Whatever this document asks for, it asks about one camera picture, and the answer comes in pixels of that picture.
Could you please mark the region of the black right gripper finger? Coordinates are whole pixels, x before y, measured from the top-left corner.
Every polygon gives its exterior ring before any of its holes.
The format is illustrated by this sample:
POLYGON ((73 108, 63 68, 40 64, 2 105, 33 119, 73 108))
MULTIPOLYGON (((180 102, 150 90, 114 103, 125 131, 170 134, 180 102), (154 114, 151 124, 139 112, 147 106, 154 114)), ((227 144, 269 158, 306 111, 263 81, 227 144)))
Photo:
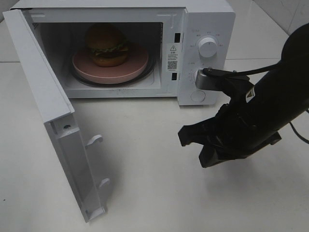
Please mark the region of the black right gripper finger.
POLYGON ((226 161, 216 148, 209 145, 203 145, 198 158, 203 168, 208 168, 226 161))
POLYGON ((215 135, 216 122, 215 117, 212 117, 193 125, 183 126, 178 132, 181 146, 186 146, 191 143, 217 146, 215 135))

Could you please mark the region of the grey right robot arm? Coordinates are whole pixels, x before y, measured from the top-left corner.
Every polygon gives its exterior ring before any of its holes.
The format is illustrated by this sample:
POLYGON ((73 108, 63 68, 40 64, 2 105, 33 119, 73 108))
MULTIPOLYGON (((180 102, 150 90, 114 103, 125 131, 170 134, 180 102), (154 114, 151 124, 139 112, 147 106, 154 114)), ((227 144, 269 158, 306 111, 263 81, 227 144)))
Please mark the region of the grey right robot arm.
POLYGON ((274 145, 281 139, 279 129, 309 108, 308 25, 289 36, 278 63, 244 72, 200 69, 196 85, 230 98, 214 117, 178 132, 182 146, 203 146, 202 167, 244 159, 274 145))

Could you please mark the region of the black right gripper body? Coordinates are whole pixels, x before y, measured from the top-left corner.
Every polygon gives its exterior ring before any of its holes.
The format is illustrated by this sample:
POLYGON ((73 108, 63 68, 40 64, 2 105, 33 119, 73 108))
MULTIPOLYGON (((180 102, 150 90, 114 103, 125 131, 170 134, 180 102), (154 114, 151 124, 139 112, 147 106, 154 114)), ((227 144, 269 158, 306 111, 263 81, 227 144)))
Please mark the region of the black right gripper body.
POLYGON ((214 116, 216 148, 228 160, 244 159, 267 145, 281 140, 277 129, 265 129, 258 122, 256 109, 246 102, 254 92, 254 85, 241 92, 229 92, 229 103, 224 104, 214 116))

